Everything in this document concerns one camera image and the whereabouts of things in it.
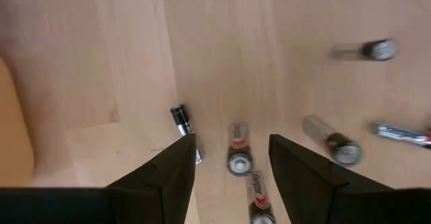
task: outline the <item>light wood grain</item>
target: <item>light wood grain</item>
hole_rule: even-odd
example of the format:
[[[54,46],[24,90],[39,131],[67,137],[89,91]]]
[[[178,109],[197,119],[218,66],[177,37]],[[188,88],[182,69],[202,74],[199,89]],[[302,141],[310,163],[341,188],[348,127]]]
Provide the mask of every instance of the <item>light wood grain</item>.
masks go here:
[[[372,120],[423,128],[431,113],[428,0],[0,0],[0,13],[0,53],[34,142],[35,185],[102,184],[133,169],[175,141],[168,109],[185,102],[206,153],[192,223],[248,222],[245,181],[226,170],[234,120],[250,128],[279,223],[289,221],[269,134],[324,154],[301,131],[308,114],[363,146],[354,171],[397,188],[431,186],[431,152],[366,131]],[[401,45],[392,61],[329,58],[336,44],[385,37]],[[121,165],[116,150],[133,161]]]

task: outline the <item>orange object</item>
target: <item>orange object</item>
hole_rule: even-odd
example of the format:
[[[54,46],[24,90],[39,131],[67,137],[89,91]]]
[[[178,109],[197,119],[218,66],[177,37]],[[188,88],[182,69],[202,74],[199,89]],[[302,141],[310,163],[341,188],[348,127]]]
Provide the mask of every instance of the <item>orange object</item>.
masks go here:
[[[34,154],[11,74],[0,59],[0,186],[25,186]]]

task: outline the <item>wooden surface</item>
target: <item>wooden surface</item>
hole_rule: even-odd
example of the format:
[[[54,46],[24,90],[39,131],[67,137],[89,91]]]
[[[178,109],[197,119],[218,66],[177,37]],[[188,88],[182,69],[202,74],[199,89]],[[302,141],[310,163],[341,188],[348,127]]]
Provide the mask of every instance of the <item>wooden surface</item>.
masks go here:
[[[430,11],[429,0],[0,0],[0,53],[34,142],[34,185],[126,174],[174,142],[168,109],[186,102],[206,153],[191,223],[248,222],[244,180],[226,170],[234,120],[250,128],[279,223],[288,216],[269,134],[323,154],[301,131],[308,114],[363,146],[354,171],[396,188],[431,186],[430,151],[366,131],[372,120],[424,127]],[[400,43],[392,61],[328,57],[336,44],[385,37]]]
[[[27,186],[34,169],[33,147],[9,69],[0,58],[0,186]]]

